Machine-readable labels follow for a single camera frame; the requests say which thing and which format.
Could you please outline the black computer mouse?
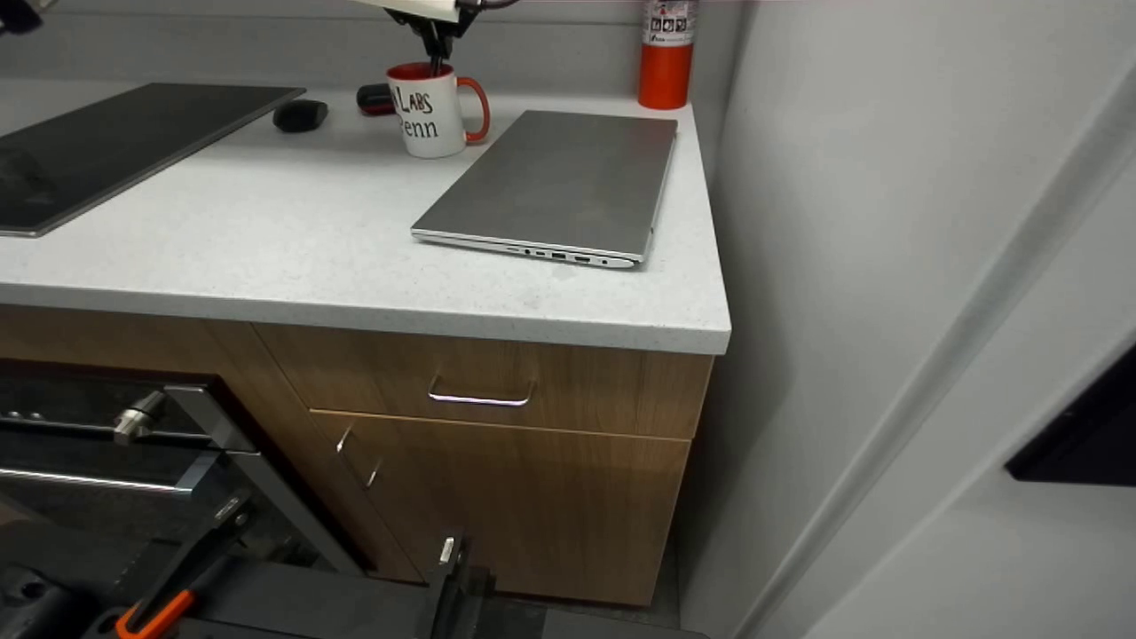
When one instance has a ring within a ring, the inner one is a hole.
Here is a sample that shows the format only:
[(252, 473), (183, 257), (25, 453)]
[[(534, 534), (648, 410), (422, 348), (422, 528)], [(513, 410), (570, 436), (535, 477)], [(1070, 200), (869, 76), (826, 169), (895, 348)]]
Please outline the black computer mouse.
[(273, 110), (276, 133), (316, 133), (327, 122), (332, 105), (322, 101), (290, 101)]

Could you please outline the small black red object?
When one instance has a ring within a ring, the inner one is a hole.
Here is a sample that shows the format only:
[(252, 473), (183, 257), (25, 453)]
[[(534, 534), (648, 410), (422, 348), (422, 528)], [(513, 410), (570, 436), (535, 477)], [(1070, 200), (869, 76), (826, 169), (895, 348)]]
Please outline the small black red object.
[(357, 104), (366, 118), (388, 118), (393, 110), (393, 91), (388, 81), (379, 87), (359, 87)]

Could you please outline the orange fire extinguisher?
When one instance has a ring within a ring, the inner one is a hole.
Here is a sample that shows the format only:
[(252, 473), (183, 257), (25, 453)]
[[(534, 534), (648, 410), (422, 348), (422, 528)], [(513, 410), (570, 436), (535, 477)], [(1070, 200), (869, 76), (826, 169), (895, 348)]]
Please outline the orange fire extinguisher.
[(641, 45), (641, 104), (680, 110), (688, 104), (696, 0), (648, 0)]

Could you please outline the wooden cabinet door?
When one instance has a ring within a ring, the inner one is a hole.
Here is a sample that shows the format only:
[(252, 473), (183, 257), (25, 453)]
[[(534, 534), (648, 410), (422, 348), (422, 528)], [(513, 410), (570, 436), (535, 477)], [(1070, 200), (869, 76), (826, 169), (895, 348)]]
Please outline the wooden cabinet door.
[(503, 593), (648, 608), (688, 447), (316, 411), (327, 482), (379, 576), (422, 582), (445, 537)]

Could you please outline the orange handled clamp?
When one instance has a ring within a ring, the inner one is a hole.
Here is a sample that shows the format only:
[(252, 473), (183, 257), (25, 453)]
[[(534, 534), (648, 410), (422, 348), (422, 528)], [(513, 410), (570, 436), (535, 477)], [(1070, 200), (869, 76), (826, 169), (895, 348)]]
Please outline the orange handled clamp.
[(115, 639), (168, 639), (197, 608), (198, 589), (228, 563), (239, 534), (243, 510), (232, 510), (193, 537), (160, 582), (115, 623)]

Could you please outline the silver closed laptop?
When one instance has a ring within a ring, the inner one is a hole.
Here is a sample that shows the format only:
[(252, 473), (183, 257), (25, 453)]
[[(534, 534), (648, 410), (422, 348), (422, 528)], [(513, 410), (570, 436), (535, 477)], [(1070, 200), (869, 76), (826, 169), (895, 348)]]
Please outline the silver closed laptop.
[(415, 224), (420, 240), (643, 270), (676, 122), (526, 110)]

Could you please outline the white mug orange interior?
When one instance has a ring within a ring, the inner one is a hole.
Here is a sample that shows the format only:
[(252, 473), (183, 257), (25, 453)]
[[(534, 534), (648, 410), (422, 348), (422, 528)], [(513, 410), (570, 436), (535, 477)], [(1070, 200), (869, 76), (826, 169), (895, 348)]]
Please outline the white mug orange interior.
[[(495, 113), (477, 78), (446, 65), (393, 65), (388, 87), (393, 91), (403, 141), (412, 158), (454, 158), (490, 139)], [(477, 126), (461, 113), (467, 91), (477, 95)]]

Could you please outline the black cooktop panel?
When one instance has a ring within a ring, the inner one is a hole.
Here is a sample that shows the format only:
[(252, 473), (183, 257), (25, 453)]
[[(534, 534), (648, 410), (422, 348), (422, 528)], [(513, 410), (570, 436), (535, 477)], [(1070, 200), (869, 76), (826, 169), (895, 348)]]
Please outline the black cooktop panel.
[(0, 232), (41, 238), (290, 101), (148, 81), (0, 139)]

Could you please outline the wooden drawer front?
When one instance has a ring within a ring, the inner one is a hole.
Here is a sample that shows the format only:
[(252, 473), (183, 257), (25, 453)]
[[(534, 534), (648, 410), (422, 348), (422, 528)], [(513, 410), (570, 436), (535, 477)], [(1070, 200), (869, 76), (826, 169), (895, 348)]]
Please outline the wooden drawer front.
[[(688, 442), (713, 363), (708, 354), (461, 340), (361, 330), (263, 330), (307, 410), (415, 417), (526, 430)], [(432, 406), (426, 389), (534, 393), (528, 410)]]

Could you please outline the black metal stand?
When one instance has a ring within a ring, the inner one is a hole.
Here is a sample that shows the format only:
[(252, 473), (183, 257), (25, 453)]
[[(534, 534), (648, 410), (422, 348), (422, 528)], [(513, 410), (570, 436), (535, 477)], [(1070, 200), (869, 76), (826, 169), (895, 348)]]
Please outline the black metal stand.
[(497, 579), (467, 561), (469, 541), (446, 534), (432, 576), (426, 582), (426, 605), (420, 608), (420, 639), (477, 639), (487, 597), (495, 593)]

